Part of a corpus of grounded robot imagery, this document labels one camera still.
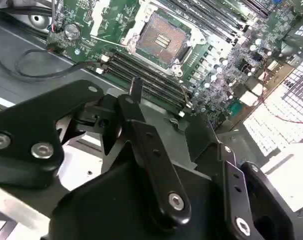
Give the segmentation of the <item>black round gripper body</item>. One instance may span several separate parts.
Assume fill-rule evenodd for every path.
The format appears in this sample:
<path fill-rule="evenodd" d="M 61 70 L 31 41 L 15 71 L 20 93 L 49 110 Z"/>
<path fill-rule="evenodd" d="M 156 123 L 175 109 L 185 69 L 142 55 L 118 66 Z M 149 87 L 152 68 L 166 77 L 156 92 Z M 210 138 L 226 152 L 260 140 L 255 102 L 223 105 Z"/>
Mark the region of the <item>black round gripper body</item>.
<path fill-rule="evenodd" d="M 51 240 L 216 240 L 214 184 L 171 163 L 161 142 L 74 189 L 52 213 Z"/>

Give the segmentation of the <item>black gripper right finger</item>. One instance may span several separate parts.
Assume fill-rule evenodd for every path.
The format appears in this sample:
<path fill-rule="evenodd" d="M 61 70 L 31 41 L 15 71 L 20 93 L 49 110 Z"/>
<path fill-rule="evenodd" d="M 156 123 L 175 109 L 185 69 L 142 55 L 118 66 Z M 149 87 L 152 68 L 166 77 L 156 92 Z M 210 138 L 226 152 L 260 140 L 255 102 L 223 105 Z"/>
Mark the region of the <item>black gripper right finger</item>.
<path fill-rule="evenodd" d="M 222 197 L 226 240 L 300 240 L 302 222 L 251 162 L 237 167 L 234 152 L 217 138 L 207 124 L 210 147 L 216 150 L 213 180 Z"/>

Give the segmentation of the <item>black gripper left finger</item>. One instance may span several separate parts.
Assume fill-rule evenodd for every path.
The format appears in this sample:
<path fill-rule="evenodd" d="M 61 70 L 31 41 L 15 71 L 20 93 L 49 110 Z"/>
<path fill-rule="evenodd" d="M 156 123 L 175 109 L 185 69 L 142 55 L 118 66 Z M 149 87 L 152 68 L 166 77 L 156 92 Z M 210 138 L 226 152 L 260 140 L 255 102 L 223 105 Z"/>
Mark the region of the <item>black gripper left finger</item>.
<path fill-rule="evenodd" d="M 129 93 L 115 97 L 81 79 L 1 110 L 0 184 L 48 187 L 63 163 L 63 145 L 83 133 L 97 133 L 103 172 L 129 146 L 154 218 L 169 227 L 187 224 L 189 198 L 156 128 L 140 109 L 143 84 L 135 77 Z"/>

